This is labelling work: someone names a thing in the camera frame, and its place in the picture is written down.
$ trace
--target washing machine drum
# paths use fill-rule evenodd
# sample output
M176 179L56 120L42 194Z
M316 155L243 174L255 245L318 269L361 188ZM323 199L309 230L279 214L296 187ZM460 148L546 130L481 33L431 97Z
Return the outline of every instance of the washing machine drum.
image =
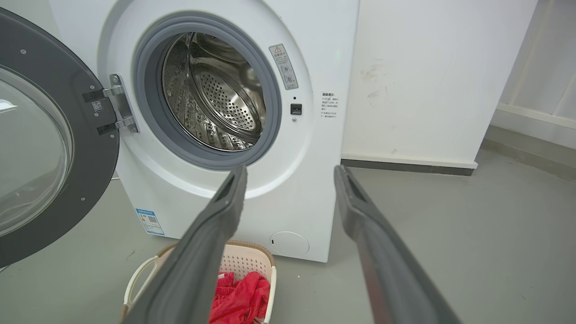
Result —
M262 85L246 59L223 40L185 33L162 66L162 90L173 117L203 145L248 150L266 124Z

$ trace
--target washing machine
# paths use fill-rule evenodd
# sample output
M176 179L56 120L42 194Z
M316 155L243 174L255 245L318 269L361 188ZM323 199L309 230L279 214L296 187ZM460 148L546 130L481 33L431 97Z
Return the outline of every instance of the washing machine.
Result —
M326 262L358 6L50 0L58 39L0 10L0 268L75 226L114 170L118 217L180 238L237 165L234 238Z

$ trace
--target red cloth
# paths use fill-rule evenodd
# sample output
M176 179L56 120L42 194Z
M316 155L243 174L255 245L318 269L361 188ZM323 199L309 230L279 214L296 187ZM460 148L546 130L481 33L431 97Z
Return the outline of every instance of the red cloth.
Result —
M270 296L270 284L258 272L250 272L234 282L234 273L218 279L209 323L251 324L264 318Z

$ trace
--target open door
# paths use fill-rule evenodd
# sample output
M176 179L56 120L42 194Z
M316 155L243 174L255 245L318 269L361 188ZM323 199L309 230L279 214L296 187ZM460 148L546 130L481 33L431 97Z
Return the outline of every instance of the open door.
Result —
M122 124L109 96L122 88L103 89L66 46L2 8L0 31L2 268L57 240L100 199Z

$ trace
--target qr code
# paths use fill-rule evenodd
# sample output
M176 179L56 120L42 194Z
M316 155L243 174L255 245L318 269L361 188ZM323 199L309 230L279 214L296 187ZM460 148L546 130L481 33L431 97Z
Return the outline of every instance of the qr code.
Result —
M104 110L104 108L102 108L102 103L100 101L94 101L92 103L92 107L94 107L94 112L99 112Z

